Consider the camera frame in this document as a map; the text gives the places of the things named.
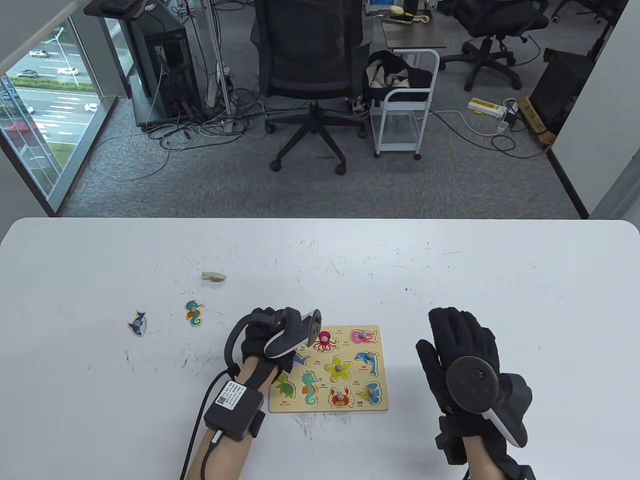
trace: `hand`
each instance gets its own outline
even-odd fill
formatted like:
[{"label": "hand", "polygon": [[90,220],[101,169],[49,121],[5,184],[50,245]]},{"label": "hand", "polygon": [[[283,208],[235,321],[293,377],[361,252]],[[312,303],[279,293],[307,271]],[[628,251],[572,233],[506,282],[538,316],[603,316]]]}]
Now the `hand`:
[{"label": "hand", "polygon": [[498,374],[500,361],[493,333],[481,327],[469,312],[458,312],[453,307],[434,308],[429,312],[429,323],[435,347],[426,340],[420,340],[415,348],[429,388],[442,413],[447,416],[449,427],[456,436],[492,436],[496,429],[489,420],[467,412],[451,397],[446,374],[451,364],[463,356],[481,358]]},{"label": "hand", "polygon": [[[273,308],[269,307],[265,308],[264,310],[262,310],[261,308],[256,308],[252,313],[261,313],[264,315],[274,316],[277,313],[281,312],[283,312],[283,310],[273,310]],[[264,346],[273,336],[271,328],[265,323],[252,323],[244,330],[244,336],[245,340],[241,345],[243,362],[252,355],[265,358]],[[278,374],[276,375],[276,378],[278,378],[283,370],[291,372],[291,369],[293,368],[293,356],[295,355],[295,353],[295,351],[292,351],[278,358],[267,359],[273,365],[278,366]]]}]

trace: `hedge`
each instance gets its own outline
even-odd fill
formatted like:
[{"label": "hedge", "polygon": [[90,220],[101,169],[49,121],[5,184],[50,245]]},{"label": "hedge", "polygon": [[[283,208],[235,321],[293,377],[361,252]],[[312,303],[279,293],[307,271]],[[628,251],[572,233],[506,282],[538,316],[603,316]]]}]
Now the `hedge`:
[{"label": "hedge", "polygon": [[26,77],[11,77],[11,82],[14,86],[23,86],[28,88],[42,88],[44,90],[70,90],[73,92],[92,92],[95,93],[95,88],[91,83],[79,82],[59,82],[57,80],[48,80],[44,78],[26,78]]}]

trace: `white cart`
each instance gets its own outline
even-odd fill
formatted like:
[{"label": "white cart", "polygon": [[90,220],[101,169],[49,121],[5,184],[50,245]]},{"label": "white cart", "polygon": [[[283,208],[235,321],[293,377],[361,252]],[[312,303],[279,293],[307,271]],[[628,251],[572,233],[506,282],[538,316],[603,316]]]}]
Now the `white cart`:
[{"label": "white cart", "polygon": [[[394,53],[401,55],[409,65],[416,66],[419,57],[423,53],[433,55],[435,64],[433,65],[433,77],[429,88],[396,88],[387,94],[384,101],[373,101],[371,104],[371,127],[376,146],[375,158],[380,157],[380,152],[410,152],[415,154],[413,158],[420,160],[420,144],[424,136],[429,107],[433,98],[433,89],[436,85],[438,68],[440,66],[440,55],[432,49],[394,49]],[[393,96],[398,93],[426,93],[427,99],[424,102],[394,102]],[[387,125],[386,133],[394,137],[389,143],[383,142],[385,134],[385,122],[394,122],[394,126]]]}]

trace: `power strip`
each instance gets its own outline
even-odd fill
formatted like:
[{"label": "power strip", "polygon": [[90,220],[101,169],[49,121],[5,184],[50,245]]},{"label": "power strip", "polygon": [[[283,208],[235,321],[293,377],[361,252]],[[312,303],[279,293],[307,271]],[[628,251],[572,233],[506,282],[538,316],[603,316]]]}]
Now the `power strip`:
[{"label": "power strip", "polygon": [[495,118],[504,118],[504,115],[507,113],[506,107],[477,98],[472,98],[467,107],[469,110],[486,113]]}]

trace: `office chair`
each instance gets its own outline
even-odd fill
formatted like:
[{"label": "office chair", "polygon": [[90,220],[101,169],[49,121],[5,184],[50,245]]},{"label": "office chair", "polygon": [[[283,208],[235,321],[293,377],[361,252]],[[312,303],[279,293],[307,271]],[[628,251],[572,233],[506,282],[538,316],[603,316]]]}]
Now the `office chair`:
[{"label": "office chair", "polygon": [[364,122],[332,116],[317,103],[362,94],[373,40],[372,21],[363,23],[362,15],[362,0],[255,0],[251,41],[258,49],[260,93],[311,100],[307,114],[264,122],[267,133],[273,133],[274,124],[301,125],[269,165],[274,172],[282,168],[283,156],[311,132],[319,133],[338,156],[335,173],[344,175],[346,158],[326,126],[358,127],[358,137],[367,136]]},{"label": "office chair", "polygon": [[[537,9],[533,6],[534,1],[540,4]],[[482,67],[498,70],[509,77],[514,90],[521,89],[520,76],[509,68],[516,64],[516,59],[502,41],[507,36],[519,36],[526,42],[522,36],[526,31],[546,28],[549,24],[544,16],[547,7],[548,0],[456,0],[452,7],[454,18],[469,35],[474,38],[483,36],[484,40],[479,49],[469,40],[462,44],[462,55],[441,57],[440,70],[444,70],[450,61],[472,63],[474,68],[465,83],[467,92],[473,88]],[[492,37],[500,43],[499,52],[491,52]],[[501,58],[507,65],[498,62]]]}]

